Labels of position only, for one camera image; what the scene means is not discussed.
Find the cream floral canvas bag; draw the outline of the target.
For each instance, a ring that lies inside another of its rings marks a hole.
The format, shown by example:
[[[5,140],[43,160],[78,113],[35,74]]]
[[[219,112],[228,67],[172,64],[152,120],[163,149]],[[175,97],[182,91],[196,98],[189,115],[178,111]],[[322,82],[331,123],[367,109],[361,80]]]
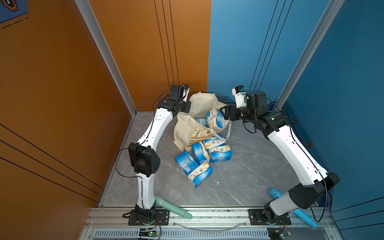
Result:
[[[224,140],[229,138],[232,127],[231,121],[225,120],[224,127],[220,130],[205,127],[197,122],[197,119],[205,119],[212,109],[219,110],[225,107],[226,104],[219,102],[215,94],[201,92],[193,94],[189,101],[191,102],[190,112],[188,114],[177,114],[178,121],[174,129],[174,144],[181,152],[190,151],[192,145],[197,142],[211,137],[218,137],[224,130],[228,130],[228,133],[222,138]]]

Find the floral tissue pack front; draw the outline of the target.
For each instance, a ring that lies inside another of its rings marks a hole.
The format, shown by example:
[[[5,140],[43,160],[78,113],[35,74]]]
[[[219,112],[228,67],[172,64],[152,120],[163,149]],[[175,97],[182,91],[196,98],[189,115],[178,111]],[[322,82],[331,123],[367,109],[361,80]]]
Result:
[[[206,116],[206,124],[207,124],[207,127],[212,130],[215,130],[215,131],[222,130],[224,127],[222,113],[216,108],[213,108],[212,110],[210,110]]]

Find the floral tissue pack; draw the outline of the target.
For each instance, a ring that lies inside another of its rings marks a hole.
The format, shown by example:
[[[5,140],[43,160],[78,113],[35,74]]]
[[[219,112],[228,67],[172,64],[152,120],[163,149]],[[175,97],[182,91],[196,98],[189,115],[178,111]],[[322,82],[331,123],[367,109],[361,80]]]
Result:
[[[197,188],[212,174],[212,172],[213,168],[208,163],[202,163],[188,175],[189,183],[194,188]]]
[[[224,127],[222,113],[216,108],[213,108],[212,110],[210,110],[206,116],[206,124],[207,124],[207,127],[212,130],[215,130],[215,131],[222,130]]]

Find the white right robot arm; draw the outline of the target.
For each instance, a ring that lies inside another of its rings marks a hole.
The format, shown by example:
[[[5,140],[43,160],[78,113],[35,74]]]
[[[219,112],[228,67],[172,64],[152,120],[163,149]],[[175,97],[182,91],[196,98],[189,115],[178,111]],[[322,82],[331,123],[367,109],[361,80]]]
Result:
[[[260,130],[284,155],[298,176],[300,183],[264,206],[262,216],[269,225],[298,209],[308,209],[340,181],[336,173],[328,173],[305,149],[296,137],[288,117],[270,111],[267,95],[260,90],[246,91],[240,85],[232,90],[235,105],[220,109],[225,120],[251,123]]]

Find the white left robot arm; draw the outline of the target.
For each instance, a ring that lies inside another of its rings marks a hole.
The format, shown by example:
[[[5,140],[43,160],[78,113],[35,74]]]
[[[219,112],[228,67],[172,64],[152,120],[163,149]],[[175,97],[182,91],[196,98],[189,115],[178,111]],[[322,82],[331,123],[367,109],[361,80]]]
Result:
[[[172,85],[170,93],[156,100],[157,108],[147,130],[136,143],[130,143],[128,150],[131,165],[138,177],[139,196],[135,205],[134,220],[151,224],[155,220],[156,200],[154,196],[155,173],[161,159],[156,153],[159,141],[175,115],[188,113],[188,85]]]

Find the upright blue tissue pack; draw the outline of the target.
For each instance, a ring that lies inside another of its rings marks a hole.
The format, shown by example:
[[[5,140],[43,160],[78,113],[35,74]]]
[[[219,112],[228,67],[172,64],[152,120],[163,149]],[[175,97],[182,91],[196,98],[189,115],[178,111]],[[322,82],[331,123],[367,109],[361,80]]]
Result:
[[[197,142],[192,145],[192,152],[194,154],[195,160],[201,165],[203,163],[210,162],[210,156],[207,152],[207,149],[202,141]]]

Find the blue tissue pack centre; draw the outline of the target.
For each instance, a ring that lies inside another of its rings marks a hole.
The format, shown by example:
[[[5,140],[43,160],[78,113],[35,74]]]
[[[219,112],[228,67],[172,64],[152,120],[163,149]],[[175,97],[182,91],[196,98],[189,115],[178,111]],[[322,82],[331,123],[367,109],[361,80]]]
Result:
[[[229,161],[232,157],[232,150],[229,145],[209,148],[208,153],[211,163]]]

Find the blue handheld cylinder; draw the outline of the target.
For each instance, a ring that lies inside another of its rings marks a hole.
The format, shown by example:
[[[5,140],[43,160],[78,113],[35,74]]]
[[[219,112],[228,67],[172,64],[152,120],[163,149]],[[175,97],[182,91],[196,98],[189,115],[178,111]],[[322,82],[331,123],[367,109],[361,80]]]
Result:
[[[272,188],[269,192],[272,198],[276,199],[282,196],[281,192],[278,191],[275,188]],[[296,209],[293,210],[293,213],[298,216],[301,220],[303,220],[305,223],[307,223],[309,226],[316,228],[318,224],[312,220],[308,215],[306,215],[302,210]]]

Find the green handheld cylinder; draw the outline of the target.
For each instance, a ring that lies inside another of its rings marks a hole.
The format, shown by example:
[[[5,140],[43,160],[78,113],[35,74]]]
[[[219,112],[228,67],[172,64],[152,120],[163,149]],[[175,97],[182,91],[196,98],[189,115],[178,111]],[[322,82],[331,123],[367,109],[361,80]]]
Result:
[[[188,212],[186,211],[185,209],[183,208],[180,208],[166,200],[164,200],[162,197],[158,196],[158,195],[155,195],[155,201],[156,201],[156,206],[157,207],[161,207],[161,208],[164,208],[180,217],[183,217],[183,218],[187,218],[187,219],[192,219],[193,216]]]

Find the right circuit board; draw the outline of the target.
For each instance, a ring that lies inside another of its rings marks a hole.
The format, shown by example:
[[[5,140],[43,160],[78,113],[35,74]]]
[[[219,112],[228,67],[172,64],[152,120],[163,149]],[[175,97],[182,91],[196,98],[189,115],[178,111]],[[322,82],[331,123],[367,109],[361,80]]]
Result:
[[[291,231],[286,228],[282,229],[267,229],[271,240],[284,240],[292,235]]]

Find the circuit board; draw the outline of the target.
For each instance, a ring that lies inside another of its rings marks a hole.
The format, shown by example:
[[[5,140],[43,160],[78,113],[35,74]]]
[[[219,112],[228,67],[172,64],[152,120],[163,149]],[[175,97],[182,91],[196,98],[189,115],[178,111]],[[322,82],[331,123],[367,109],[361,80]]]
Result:
[[[138,232],[139,240],[158,240],[161,236],[161,231],[158,228],[144,229],[141,228]]]
[[[284,240],[292,235],[291,231],[286,228],[282,229],[267,229],[271,240]]]

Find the left circuit board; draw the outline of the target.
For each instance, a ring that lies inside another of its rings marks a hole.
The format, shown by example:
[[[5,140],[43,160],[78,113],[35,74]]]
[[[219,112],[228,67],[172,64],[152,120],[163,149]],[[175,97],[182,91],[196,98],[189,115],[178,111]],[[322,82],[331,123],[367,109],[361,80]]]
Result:
[[[144,229],[141,228],[138,232],[139,240],[158,240],[161,236],[161,231],[158,228]]]

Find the aluminium corner post left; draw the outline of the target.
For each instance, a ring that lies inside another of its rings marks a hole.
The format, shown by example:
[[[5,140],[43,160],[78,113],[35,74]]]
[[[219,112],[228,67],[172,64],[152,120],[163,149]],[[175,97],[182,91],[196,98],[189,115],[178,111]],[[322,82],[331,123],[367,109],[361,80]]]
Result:
[[[85,23],[90,30],[90,33],[101,53],[108,70],[110,71],[111,76],[130,112],[133,117],[137,115],[137,109],[134,105],[134,102],[131,98],[131,95],[127,89],[127,86],[124,82],[124,79],[121,75],[121,72],[118,68],[118,65],[113,57],[113,54],[110,50],[110,47],[107,43],[107,40],[103,34],[103,31],[99,25],[99,22],[96,18],[96,15],[92,9],[92,6],[89,1],[86,0],[75,0]]]

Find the aluminium corner post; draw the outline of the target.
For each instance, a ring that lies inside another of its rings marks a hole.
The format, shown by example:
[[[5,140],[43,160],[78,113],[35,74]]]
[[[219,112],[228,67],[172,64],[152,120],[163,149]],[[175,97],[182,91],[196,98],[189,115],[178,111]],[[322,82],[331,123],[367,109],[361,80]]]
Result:
[[[121,72],[118,68],[118,65],[113,57],[113,54],[110,50],[110,47],[107,43],[107,40],[103,34],[103,31],[99,25],[99,22],[96,18],[96,15],[92,9],[92,6],[89,1],[86,0],[75,0],[85,23],[90,30],[90,33],[101,53],[108,70],[110,71],[111,76],[130,112],[133,117],[137,115],[137,109],[134,105],[134,102],[131,98],[131,95],[127,89],[127,86],[124,82],[124,79],[121,75]]]
[[[328,2],[298,62],[280,93],[273,111],[280,111],[282,109],[344,2],[344,0],[332,0]]]

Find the aluminium corner post right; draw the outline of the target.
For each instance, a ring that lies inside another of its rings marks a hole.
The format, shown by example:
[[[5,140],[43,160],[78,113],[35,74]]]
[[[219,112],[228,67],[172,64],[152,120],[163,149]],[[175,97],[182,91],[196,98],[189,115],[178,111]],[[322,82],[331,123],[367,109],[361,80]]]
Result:
[[[344,0],[332,0],[328,2],[298,62],[280,93],[273,111],[280,111],[282,109],[344,2]]]

